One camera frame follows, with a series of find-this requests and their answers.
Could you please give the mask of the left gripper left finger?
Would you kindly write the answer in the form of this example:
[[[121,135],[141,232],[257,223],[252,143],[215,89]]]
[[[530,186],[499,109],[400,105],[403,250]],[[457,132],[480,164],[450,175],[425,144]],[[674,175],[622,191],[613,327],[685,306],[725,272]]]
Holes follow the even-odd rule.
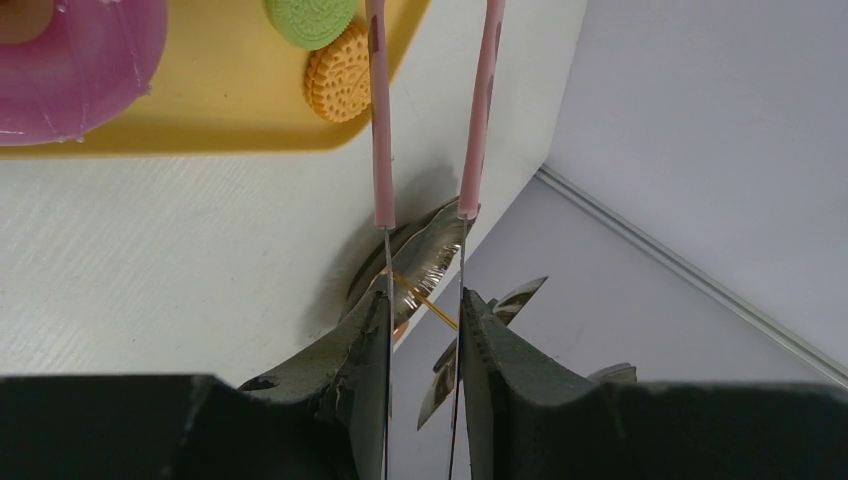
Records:
[[[276,367],[238,387],[271,404],[303,411],[315,433],[338,428],[341,445],[321,434],[319,450],[351,454],[347,479],[382,479],[390,407],[391,305],[387,293],[365,294],[336,327]]]

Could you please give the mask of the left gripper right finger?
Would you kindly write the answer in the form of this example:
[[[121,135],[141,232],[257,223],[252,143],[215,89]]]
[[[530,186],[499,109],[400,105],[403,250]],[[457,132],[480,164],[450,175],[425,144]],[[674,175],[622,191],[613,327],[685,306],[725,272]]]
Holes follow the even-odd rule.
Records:
[[[569,439],[567,428],[591,422],[591,408],[572,404],[595,383],[510,330],[469,288],[462,292],[460,318],[472,477],[592,477],[597,469],[587,446]]]

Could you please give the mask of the pink handled metal tongs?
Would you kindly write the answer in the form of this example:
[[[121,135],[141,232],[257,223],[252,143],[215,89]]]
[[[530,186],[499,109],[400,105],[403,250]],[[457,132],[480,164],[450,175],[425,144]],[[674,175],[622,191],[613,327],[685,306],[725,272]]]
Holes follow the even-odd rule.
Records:
[[[390,231],[396,226],[395,198],[392,176],[391,108],[387,39],[384,24],[385,3],[367,1],[369,78],[371,93],[372,170],[374,186],[375,225],[383,230],[388,297],[386,335],[385,415],[383,434],[383,477],[390,477],[391,420],[392,420],[392,355],[395,329],[395,299],[393,254]],[[503,1],[489,1],[479,50],[468,145],[459,192],[457,217],[464,225],[479,214],[480,191],[486,151],[486,139],[492,102],[494,75],[505,12]]]

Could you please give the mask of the pink frosted donut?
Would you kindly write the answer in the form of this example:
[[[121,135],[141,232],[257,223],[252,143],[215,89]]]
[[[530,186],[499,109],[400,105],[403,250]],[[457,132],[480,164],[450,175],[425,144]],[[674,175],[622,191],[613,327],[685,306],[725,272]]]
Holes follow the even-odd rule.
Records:
[[[4,1],[1,143],[75,140],[147,94],[163,56],[164,1]]]

